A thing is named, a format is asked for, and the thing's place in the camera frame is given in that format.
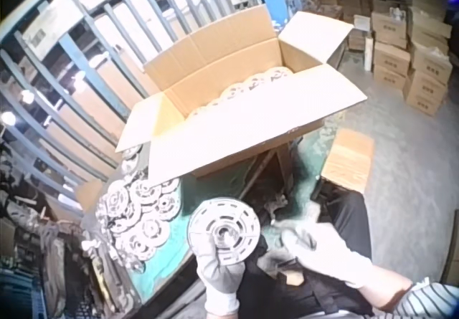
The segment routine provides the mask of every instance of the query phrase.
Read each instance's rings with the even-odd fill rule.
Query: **hand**
[[[220,265],[217,248],[209,235],[203,236],[194,253],[198,263],[197,274],[206,286],[206,311],[218,316],[237,313],[239,301],[236,292],[244,275],[244,262]]]
[[[365,285],[372,272],[372,261],[352,252],[329,223],[286,222],[281,239],[287,250],[307,269],[344,281],[349,287]]]

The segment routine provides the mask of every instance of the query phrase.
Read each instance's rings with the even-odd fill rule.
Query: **pile of boxes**
[[[373,6],[374,79],[401,90],[408,105],[434,115],[453,68],[447,56],[451,26],[415,7],[405,11],[380,0]]]

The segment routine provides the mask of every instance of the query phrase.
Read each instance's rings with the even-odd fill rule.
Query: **person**
[[[301,286],[267,276],[256,265],[267,247],[244,262],[222,266],[212,238],[195,250],[197,273],[206,287],[208,319],[245,318],[447,318],[459,289],[428,282],[414,285],[396,272],[374,265],[369,223],[361,194],[337,196],[328,206],[330,222],[287,220],[278,224],[287,250],[304,267]]]

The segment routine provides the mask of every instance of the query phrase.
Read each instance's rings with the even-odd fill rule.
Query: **black pants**
[[[372,246],[364,197],[357,192],[339,196],[328,205],[328,213],[348,248],[371,259]],[[372,306],[358,290],[332,277],[304,270],[305,282],[298,287],[287,285],[283,275],[272,279],[257,266],[258,258],[266,250],[265,238],[261,236],[257,248],[245,261],[246,270],[237,293],[240,319],[294,319],[336,310],[372,314]]]

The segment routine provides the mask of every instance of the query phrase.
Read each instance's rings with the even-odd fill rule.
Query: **open cardboard box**
[[[352,25],[298,12],[277,36],[265,6],[227,16],[179,40],[145,65],[161,93],[132,110],[117,151],[150,141],[148,178],[197,176],[262,153],[366,99],[332,63]],[[251,75],[295,74],[186,119]]]

